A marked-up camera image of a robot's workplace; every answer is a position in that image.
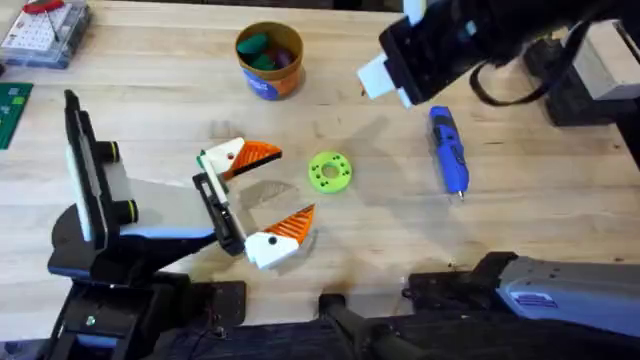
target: green circuit board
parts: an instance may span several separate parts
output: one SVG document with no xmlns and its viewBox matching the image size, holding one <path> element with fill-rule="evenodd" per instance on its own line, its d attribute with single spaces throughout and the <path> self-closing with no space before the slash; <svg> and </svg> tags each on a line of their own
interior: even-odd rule
<svg viewBox="0 0 640 360">
<path fill-rule="evenodd" d="M 33 84 L 0 83 L 0 150 L 9 148 Z"/>
</svg>

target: wooden table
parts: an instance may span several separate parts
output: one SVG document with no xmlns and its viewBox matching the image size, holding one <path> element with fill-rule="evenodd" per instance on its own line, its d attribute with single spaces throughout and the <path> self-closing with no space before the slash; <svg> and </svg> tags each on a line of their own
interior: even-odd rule
<svg viewBox="0 0 640 360">
<path fill-rule="evenodd" d="M 47 272 L 50 230 L 72 203 L 64 161 L 63 90 L 89 110 L 98 137 L 117 140 L 137 179 L 191 186 L 202 148 L 244 136 L 283 159 L 234 179 L 232 195 L 263 227 L 317 204 L 307 251 L 277 271 L 211 246 L 174 264 L 195 280 L 242 279 L 247 323 L 306 321 L 323 289 L 353 294 L 365 315 L 404 309 L 407 275 L 470 268 L 488 251 L 548 260 L 640 263 L 640 174 L 615 127 L 558 129 L 539 105 L 493 109 L 466 78 L 405 110 L 395 95 L 360 96 L 355 70 L 379 53 L 398 14 L 94 2 L 95 21 L 66 71 L 14 68 L 36 84 L 9 151 L 0 152 L 0 339 L 46 337 L 70 281 Z M 15 8 L 0 5 L 0 21 Z M 306 81 L 286 101 L 248 89 L 233 41 L 261 20 L 298 29 Z M 496 96 L 531 89 L 515 64 L 484 79 Z M 464 204 L 444 195 L 425 113 L 448 105 L 466 147 Z M 307 162 L 346 154 L 350 187 L 321 195 Z"/>
</svg>

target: blue screwdriver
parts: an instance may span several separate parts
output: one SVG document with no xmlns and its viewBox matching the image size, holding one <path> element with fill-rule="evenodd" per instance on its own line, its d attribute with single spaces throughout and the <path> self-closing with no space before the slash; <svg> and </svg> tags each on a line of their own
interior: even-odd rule
<svg viewBox="0 0 640 360">
<path fill-rule="evenodd" d="M 469 187 L 469 170 L 464 160 L 464 147 L 451 111 L 445 106 L 434 106 L 429 112 L 429 118 L 433 124 L 436 153 L 440 160 L 447 191 L 451 194 L 457 193 L 460 200 L 464 201 L 464 193 Z"/>
</svg>

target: green object in can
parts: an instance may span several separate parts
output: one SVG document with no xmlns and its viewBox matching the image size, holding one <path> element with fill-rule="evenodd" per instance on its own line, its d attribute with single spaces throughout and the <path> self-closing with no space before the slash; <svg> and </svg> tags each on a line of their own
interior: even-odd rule
<svg viewBox="0 0 640 360">
<path fill-rule="evenodd" d="M 204 165 L 202 165 L 202 160 L 200 159 L 200 157 L 204 155 L 205 155 L 204 150 L 200 150 L 200 155 L 196 156 L 196 161 L 198 162 L 198 166 L 200 166 L 200 169 L 202 170 L 204 170 Z"/>
<path fill-rule="evenodd" d="M 276 69 L 276 63 L 273 60 L 271 60 L 271 58 L 266 54 L 260 54 L 260 56 L 258 56 L 258 58 L 253 60 L 253 62 L 250 65 L 254 69 L 263 70 L 263 71 Z"/>
<path fill-rule="evenodd" d="M 333 177 L 325 175 L 325 169 L 334 168 Z M 344 155 L 325 151 L 313 157 L 309 163 L 309 180 L 311 185 L 321 193 L 333 194 L 344 190 L 351 182 L 353 169 Z"/>
<path fill-rule="evenodd" d="M 243 55 L 258 55 L 267 49 L 267 43 L 267 34 L 255 34 L 247 40 L 240 42 L 236 50 Z"/>
</svg>

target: black cable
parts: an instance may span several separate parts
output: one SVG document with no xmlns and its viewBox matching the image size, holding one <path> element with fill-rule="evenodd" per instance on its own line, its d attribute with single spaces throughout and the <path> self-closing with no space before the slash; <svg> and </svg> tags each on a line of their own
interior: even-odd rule
<svg viewBox="0 0 640 360">
<path fill-rule="evenodd" d="M 567 43 L 565 44 L 564 49 L 560 54 L 560 57 L 558 58 L 553 69 L 550 71 L 550 74 L 546 79 L 542 81 L 540 86 L 529 95 L 512 101 L 497 100 L 493 96 L 489 95 L 489 93 L 487 93 L 487 91 L 482 87 L 482 84 L 480 84 L 479 79 L 480 70 L 482 70 L 482 68 L 484 68 L 488 64 L 487 61 L 483 62 L 475 69 L 473 69 L 471 77 L 469 78 L 469 85 L 471 86 L 471 89 L 476 94 L 476 96 L 478 96 L 480 101 L 487 105 L 496 107 L 528 104 L 540 99 L 541 97 L 546 95 L 549 90 L 551 90 L 551 88 L 565 76 L 571 66 L 573 66 L 573 61 L 580 51 L 582 42 L 586 37 L 591 24 L 596 21 L 603 13 L 603 11 L 607 10 L 611 4 L 612 1 L 606 2 L 603 7 L 599 7 L 596 10 L 592 11 L 590 14 L 585 16 L 585 20 L 574 26 L 574 28 L 571 30 L 571 33 L 569 34 Z"/>
<path fill-rule="evenodd" d="M 189 351 L 189 356 L 187 356 L 187 360 L 191 360 L 193 358 L 193 355 L 198 349 L 198 345 L 200 345 L 200 341 L 202 341 L 204 336 L 207 335 L 209 331 L 210 329 L 205 329 L 200 333 L 200 335 L 198 336 L 198 339 L 193 343 L 193 346 L 191 347 L 191 351 Z"/>
</svg>

